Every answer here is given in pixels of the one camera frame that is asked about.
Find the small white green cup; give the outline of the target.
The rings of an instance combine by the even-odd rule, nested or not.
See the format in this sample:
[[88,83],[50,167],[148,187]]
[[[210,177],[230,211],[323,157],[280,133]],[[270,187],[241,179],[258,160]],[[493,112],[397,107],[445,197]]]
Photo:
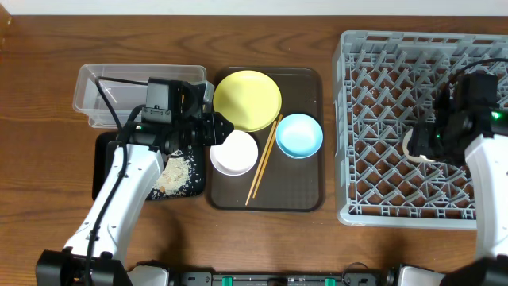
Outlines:
[[404,135],[403,141],[402,141],[402,150],[406,158],[412,162],[415,163],[435,163],[435,160],[428,159],[425,155],[420,155],[418,157],[412,156],[409,153],[409,141],[412,137],[413,128],[409,129],[406,134]]

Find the white bowl with rice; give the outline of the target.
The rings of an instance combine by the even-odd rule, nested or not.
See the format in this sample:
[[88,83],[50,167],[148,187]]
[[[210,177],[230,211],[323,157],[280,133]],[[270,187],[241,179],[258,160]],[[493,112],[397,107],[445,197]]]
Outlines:
[[223,144],[210,148],[210,160],[220,173],[241,176],[257,162],[258,152],[258,145],[250,134],[234,130]]

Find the yellow plate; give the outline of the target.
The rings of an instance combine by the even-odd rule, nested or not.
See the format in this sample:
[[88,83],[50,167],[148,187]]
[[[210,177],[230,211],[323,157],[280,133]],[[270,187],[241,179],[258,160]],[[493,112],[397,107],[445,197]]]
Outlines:
[[214,92],[214,110],[233,123],[235,129],[245,132],[256,132],[272,124],[281,107],[279,86],[260,71],[235,71]]

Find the wooden chopstick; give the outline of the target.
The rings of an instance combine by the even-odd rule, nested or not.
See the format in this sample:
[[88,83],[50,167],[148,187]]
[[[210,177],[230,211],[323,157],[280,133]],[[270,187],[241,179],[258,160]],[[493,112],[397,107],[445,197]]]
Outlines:
[[251,187],[249,188],[249,192],[248,192],[248,196],[247,196],[247,199],[245,201],[245,206],[248,205],[249,203],[249,200],[252,198],[252,193],[255,189],[255,186],[256,186],[256,182],[258,180],[258,177],[260,175],[260,171],[261,171],[261,168],[262,168],[262,165],[263,165],[263,162],[264,162],[264,158],[266,157],[267,155],[267,150],[268,150],[268,147],[269,147],[269,144],[270,144],[270,141],[271,141],[271,138],[272,138],[272,135],[273,133],[275,132],[275,126],[276,126],[276,123],[277,121],[275,120],[271,126],[271,130],[270,130],[270,133],[268,135],[268,138],[267,138],[267,141],[266,141],[266,144],[264,146],[264,150],[262,152],[262,155],[261,155],[261,158],[260,158],[260,161],[257,165],[257,168],[256,168],[256,173],[253,177],[253,180],[252,180],[252,183],[251,183]]
[[[276,126],[275,126],[275,132],[276,132],[276,129],[277,129],[277,127],[278,127],[278,125],[279,125],[279,123],[281,122],[281,120],[282,120],[282,119],[283,119],[283,116],[282,116],[282,115],[280,115],[280,116],[276,119],[277,123],[276,123]],[[256,197],[257,192],[258,192],[258,189],[259,189],[259,187],[260,187],[260,183],[261,183],[261,180],[262,180],[262,178],[263,178],[263,175],[264,175],[265,169],[266,169],[266,167],[267,167],[267,163],[268,163],[268,161],[269,161],[269,157],[270,157],[270,155],[271,155],[271,151],[272,151],[272,149],[273,149],[273,145],[275,144],[275,132],[274,132],[274,133],[273,133],[273,135],[272,135],[272,138],[271,138],[271,141],[270,141],[270,144],[269,144],[268,150],[267,150],[267,155],[266,155],[266,157],[264,158],[264,162],[263,162],[263,165],[262,165],[262,168],[261,168],[261,171],[260,171],[260,175],[259,175],[258,180],[257,180],[257,182],[256,182],[256,186],[255,186],[255,189],[254,189],[254,191],[253,191],[253,193],[252,193],[252,198],[251,198],[251,199],[254,199],[254,198]]]

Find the light blue bowl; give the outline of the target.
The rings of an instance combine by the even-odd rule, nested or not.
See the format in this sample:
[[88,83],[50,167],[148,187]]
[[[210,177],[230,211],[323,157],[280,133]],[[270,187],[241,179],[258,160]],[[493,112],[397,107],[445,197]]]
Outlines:
[[322,127],[307,114],[291,114],[282,119],[275,131],[281,151],[293,159],[305,159],[319,151],[324,141]]

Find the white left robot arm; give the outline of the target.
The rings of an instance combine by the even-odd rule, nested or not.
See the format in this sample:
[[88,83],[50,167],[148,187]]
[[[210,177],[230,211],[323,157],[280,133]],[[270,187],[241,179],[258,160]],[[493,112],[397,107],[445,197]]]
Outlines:
[[234,126],[203,110],[204,84],[151,78],[144,85],[146,103],[117,124],[110,170],[92,208],[62,250],[40,255],[37,284],[173,284],[170,270],[154,262],[125,269],[134,226],[164,171],[164,157],[188,146],[220,145]]

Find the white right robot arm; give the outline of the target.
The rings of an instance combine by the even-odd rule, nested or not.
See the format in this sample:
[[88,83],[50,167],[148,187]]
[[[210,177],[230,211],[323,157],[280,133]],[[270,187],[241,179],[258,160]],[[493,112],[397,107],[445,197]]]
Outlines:
[[428,146],[434,152],[453,143],[466,145],[459,161],[467,164],[474,187],[476,260],[448,274],[402,266],[393,284],[507,286],[507,113],[450,115],[431,138],[434,143]]

